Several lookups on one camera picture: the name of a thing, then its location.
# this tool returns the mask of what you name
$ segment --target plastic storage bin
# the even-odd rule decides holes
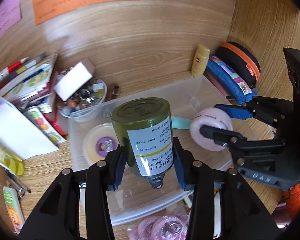
[[[111,111],[118,105],[144,97],[164,98],[170,103],[172,116],[188,119],[193,119],[201,110],[217,103],[229,104],[229,101],[204,76],[199,76],[77,111],[72,114],[69,125],[70,152],[74,171],[89,168],[83,156],[83,140],[87,133],[96,125],[111,123]],[[235,131],[242,133],[250,140],[255,139],[245,121],[233,119],[233,125]],[[195,159],[201,160],[211,168],[226,170],[232,163],[227,149],[219,152],[205,150],[192,140],[189,130],[174,129],[173,136],[178,136],[182,147],[191,151]],[[107,192],[112,225],[128,223],[160,211],[189,194],[191,194],[190,191],[183,191],[178,185],[173,167],[166,173],[161,189],[152,189],[143,178],[126,170],[119,189],[115,192]]]

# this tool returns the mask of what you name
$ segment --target white eraser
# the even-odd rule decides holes
[[[55,86],[54,90],[67,101],[82,85],[92,78],[94,66],[87,58],[75,65]]]

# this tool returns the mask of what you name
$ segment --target red pen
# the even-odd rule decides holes
[[[29,57],[25,57],[25,58],[13,63],[13,64],[7,66],[6,68],[4,68],[0,72],[0,81],[4,80],[10,73],[15,71],[18,67],[20,67],[27,59],[29,59]]]

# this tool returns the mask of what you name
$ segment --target purple paper note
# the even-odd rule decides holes
[[[0,4],[0,37],[20,19],[19,0],[3,0]]]

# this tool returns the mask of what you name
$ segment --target purple sticker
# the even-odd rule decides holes
[[[101,157],[106,157],[108,152],[114,151],[117,148],[115,140],[112,137],[101,137],[96,143],[96,153]]]

